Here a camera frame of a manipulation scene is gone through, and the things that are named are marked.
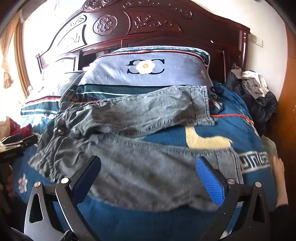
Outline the blue deer pattern blanket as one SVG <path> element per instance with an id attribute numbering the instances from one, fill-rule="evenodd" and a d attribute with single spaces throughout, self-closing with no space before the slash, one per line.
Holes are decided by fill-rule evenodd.
<path id="1" fill-rule="evenodd" d="M 260 182 L 269 210 L 276 188 L 269 157 L 242 98 L 225 85 L 128 86 L 80 82 L 29 96 L 26 123 L 40 142 L 12 163 L 28 203 L 34 183 L 59 183 L 92 156 L 101 169 L 78 208 L 101 240 L 196 240 L 214 217 L 195 162 L 226 178 Z"/>

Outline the bare foot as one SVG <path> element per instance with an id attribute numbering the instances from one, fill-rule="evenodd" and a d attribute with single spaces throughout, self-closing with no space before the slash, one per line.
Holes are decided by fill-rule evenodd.
<path id="1" fill-rule="evenodd" d="M 273 176 L 277 192 L 276 208 L 288 205 L 287 190 L 285 185 L 285 167 L 281 158 L 273 156 Z"/>

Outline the pile of dark clothes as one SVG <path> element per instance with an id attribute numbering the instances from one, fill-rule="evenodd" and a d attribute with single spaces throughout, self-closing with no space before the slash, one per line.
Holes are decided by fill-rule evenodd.
<path id="1" fill-rule="evenodd" d="M 253 70 L 242 71 L 239 66 L 233 65 L 225 85 L 246 103 L 254 126 L 262 136 L 278 107 L 278 100 L 269 90 L 264 77 Z"/>

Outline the red garment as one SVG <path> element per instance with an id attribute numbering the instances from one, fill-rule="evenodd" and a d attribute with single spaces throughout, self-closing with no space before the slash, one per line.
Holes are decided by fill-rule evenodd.
<path id="1" fill-rule="evenodd" d="M 16 123 L 13 119 L 10 118 L 10 136 L 21 133 L 23 138 L 27 138 L 33 134 L 32 125 L 29 123 L 28 125 L 21 127 L 18 123 Z"/>

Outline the white wall switch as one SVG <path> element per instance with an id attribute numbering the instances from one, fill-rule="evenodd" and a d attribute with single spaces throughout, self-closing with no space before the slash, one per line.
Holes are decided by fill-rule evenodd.
<path id="1" fill-rule="evenodd" d="M 259 47 L 263 47 L 263 40 L 257 37 L 254 34 L 249 34 L 249 40 L 251 43 L 258 45 Z"/>

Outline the grey denim pants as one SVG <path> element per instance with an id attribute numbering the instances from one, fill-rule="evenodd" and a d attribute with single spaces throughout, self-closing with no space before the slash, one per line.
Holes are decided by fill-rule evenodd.
<path id="1" fill-rule="evenodd" d="M 147 94 L 72 103 L 47 125 L 29 165 L 51 181 L 70 177 L 91 156 L 101 171 L 90 194 L 110 205 L 168 211 L 183 205 L 212 211 L 195 171 L 198 157 L 227 178 L 243 183 L 239 157 L 222 137 L 198 138 L 197 147 L 147 142 L 145 136 L 173 126 L 196 137 L 196 126 L 213 126 L 204 86 L 171 86 Z"/>

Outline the light blue pillow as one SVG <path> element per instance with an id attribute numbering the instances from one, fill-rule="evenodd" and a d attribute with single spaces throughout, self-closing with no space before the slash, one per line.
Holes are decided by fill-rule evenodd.
<path id="1" fill-rule="evenodd" d="M 82 71 L 66 72 L 47 81 L 40 90 L 33 91 L 21 108 L 22 127 L 31 125 L 33 132 L 42 134 L 60 109 L 60 100 Z"/>
<path id="2" fill-rule="evenodd" d="M 144 94 L 173 85 L 205 86 L 211 114 L 224 106 L 217 99 L 209 76 L 210 55 L 192 47 L 143 46 L 121 48 L 96 58 L 62 95 L 59 108 L 73 102 L 89 102 Z"/>

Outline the right light blue pillow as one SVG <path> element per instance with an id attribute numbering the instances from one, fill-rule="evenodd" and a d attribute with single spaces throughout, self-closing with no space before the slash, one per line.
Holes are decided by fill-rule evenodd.
<path id="1" fill-rule="evenodd" d="M 96 58 L 62 95 L 59 108 L 73 102 L 89 102 L 144 94 L 173 85 L 205 86 L 211 114 L 224 106 L 217 99 L 209 76 L 210 55 L 192 47 L 143 46 L 121 48 Z"/>

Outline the carved dark wood headboard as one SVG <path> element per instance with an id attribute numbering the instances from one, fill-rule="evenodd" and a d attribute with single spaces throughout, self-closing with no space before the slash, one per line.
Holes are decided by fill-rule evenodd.
<path id="1" fill-rule="evenodd" d="M 37 54 L 39 70 L 61 61 L 80 70 L 98 52 L 124 47 L 186 46 L 210 54 L 209 75 L 224 82 L 246 68 L 250 29 L 193 1 L 86 1 Z"/>

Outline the beige curtain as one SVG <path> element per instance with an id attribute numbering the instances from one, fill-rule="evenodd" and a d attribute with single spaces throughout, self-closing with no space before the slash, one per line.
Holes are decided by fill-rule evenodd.
<path id="1" fill-rule="evenodd" d="M 20 80 L 22 91 L 24 95 L 27 96 L 27 88 L 30 85 L 30 81 L 23 53 L 23 21 L 21 17 L 22 12 L 18 11 L 1 32 L 1 69 L 4 71 L 3 87 L 4 89 L 8 89 L 14 83 L 14 79 L 11 75 L 11 68 L 8 63 L 9 48 L 11 44 L 13 44 L 18 78 Z"/>

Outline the left light blue pillow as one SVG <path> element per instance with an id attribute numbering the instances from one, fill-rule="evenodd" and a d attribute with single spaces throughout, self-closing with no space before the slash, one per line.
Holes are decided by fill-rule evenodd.
<path id="1" fill-rule="evenodd" d="M 33 132 L 42 134 L 60 109 L 60 100 L 82 71 L 66 72 L 47 81 L 40 90 L 33 91 L 21 108 L 22 127 L 31 125 Z"/>

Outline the brown wooden wardrobe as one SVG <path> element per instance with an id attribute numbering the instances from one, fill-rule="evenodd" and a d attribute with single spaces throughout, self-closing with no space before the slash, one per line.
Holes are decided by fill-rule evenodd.
<path id="1" fill-rule="evenodd" d="M 288 201 L 295 205 L 295 37 L 287 30 L 287 69 L 277 112 L 273 137 L 285 165 Z"/>

